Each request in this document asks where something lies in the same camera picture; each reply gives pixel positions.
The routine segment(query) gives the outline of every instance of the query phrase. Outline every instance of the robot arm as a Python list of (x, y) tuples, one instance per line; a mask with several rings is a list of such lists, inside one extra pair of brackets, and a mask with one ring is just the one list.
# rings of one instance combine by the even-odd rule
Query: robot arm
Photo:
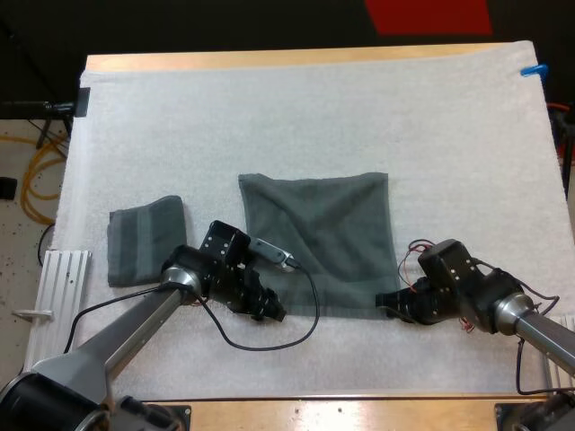
[(484, 275), (479, 262), (459, 241), (433, 245), (419, 257), (426, 277), (412, 288), (378, 295), (376, 306), (411, 323), (462, 317), (491, 334), (518, 335), (574, 375), (575, 333), (539, 314), (516, 278), (497, 268)]
[(201, 251), (178, 247), (165, 262), (156, 292), (122, 314), (82, 346), (38, 362), (0, 392), (0, 424), (8, 431), (180, 429), (176, 417), (131, 398), (114, 404), (113, 380), (182, 304), (207, 297), (233, 312), (282, 321), (276, 294), (252, 268), (251, 238), (214, 222)]

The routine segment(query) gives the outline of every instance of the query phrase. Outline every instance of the blue clip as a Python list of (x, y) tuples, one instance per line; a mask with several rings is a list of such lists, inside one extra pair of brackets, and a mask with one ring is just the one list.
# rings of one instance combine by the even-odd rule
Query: blue clip
[(545, 82), (545, 79), (549, 74), (549, 67), (547, 67), (547, 65), (537, 65), (521, 69), (521, 76), (530, 76), (535, 74), (541, 76), (541, 81)]

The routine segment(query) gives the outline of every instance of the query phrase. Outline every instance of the white padding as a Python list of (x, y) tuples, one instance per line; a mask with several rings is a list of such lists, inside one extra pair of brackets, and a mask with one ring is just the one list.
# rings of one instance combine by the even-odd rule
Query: white padding
[[(180, 195), (189, 243), (210, 222), (245, 227), (237, 175), (327, 178), (387, 172), (394, 246), (456, 238), (477, 258), (575, 312), (575, 252), (530, 42), (458, 57), (324, 66), (90, 73), (75, 121), (54, 245), (91, 250), (86, 305), (106, 283), (109, 212)], [(411, 278), (417, 265), (408, 266)], [(129, 303), (86, 317), (87, 339)], [(257, 324), (213, 304), (237, 342), (298, 338), (312, 320)], [(201, 308), (182, 307), (115, 383), (140, 399), (358, 392), (513, 392), (517, 339), (457, 321), (321, 319), (303, 345), (229, 347)], [(544, 384), (526, 348), (525, 389)]]

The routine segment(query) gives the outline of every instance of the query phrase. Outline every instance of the gray cloth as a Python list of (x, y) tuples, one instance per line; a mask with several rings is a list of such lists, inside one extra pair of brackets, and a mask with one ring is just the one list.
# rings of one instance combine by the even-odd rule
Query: gray cloth
[(179, 196), (166, 196), (142, 207), (110, 213), (108, 283), (112, 287), (159, 281), (162, 264), (186, 243)]
[[(399, 288), (387, 175), (326, 180), (239, 176), (247, 231), (291, 252), (314, 276), (323, 316), (377, 319), (376, 294)], [(302, 274), (259, 268), (287, 312), (314, 314)]]

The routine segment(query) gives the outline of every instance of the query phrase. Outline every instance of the red object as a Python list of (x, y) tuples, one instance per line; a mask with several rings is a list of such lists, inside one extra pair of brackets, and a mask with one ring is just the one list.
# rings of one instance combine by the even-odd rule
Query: red object
[(485, 0), (366, 0), (379, 34), (492, 34)]

